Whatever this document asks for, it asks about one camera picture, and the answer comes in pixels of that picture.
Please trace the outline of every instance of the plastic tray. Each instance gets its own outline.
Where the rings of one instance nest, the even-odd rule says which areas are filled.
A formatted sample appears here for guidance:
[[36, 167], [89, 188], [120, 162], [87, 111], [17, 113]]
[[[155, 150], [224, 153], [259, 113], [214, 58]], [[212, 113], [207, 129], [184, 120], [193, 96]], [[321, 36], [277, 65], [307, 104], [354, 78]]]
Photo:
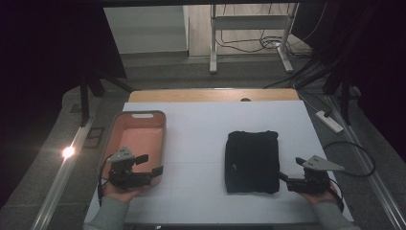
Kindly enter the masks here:
[[[118, 114], [111, 127], [103, 160], [126, 146], [135, 156], [148, 155], [148, 161], [132, 167], [135, 173], [150, 173], [164, 162], [164, 143], [167, 118], [162, 111], [130, 111]], [[102, 172], [108, 178], [110, 164]], [[157, 185], [162, 175], [152, 179], [151, 186]]]

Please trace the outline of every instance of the white power strip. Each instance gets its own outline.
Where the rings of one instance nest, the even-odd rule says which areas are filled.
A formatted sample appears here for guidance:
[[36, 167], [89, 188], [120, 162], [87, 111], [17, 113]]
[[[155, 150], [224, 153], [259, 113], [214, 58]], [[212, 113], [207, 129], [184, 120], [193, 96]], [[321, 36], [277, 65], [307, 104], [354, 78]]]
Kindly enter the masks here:
[[323, 110], [320, 110], [316, 113], [316, 116], [322, 120], [326, 126], [331, 128], [335, 133], [339, 133], [342, 130], [344, 130], [338, 123], [336, 123], [332, 118], [330, 117], [325, 117], [325, 112]]

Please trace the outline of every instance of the bright light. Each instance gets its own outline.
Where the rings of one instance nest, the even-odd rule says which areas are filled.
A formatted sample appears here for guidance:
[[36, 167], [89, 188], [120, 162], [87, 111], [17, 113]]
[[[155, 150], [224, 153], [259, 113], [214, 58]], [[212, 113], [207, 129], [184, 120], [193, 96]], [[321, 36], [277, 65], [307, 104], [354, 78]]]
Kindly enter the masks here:
[[67, 147], [62, 152], [62, 156], [65, 157], [65, 158], [69, 158], [73, 154], [75, 154], [75, 148], [73, 148], [73, 147]]

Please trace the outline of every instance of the wooden edge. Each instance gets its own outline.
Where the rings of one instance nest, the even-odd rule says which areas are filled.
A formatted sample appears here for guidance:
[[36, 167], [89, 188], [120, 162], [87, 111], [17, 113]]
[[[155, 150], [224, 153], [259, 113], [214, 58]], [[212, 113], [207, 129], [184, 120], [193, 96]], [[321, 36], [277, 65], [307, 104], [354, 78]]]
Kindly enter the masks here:
[[134, 91], [129, 103], [297, 101], [294, 89], [164, 89]]

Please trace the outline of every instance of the sleeve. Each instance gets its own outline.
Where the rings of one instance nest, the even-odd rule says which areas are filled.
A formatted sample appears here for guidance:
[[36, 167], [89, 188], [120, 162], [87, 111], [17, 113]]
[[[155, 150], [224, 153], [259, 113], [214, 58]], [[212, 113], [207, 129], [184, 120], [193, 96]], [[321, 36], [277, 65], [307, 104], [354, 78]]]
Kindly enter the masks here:
[[128, 207], [127, 203], [105, 196], [102, 198], [100, 210], [89, 223], [84, 224], [83, 229], [122, 230]]
[[343, 217], [334, 201], [315, 204], [313, 210], [326, 230], [361, 230]]

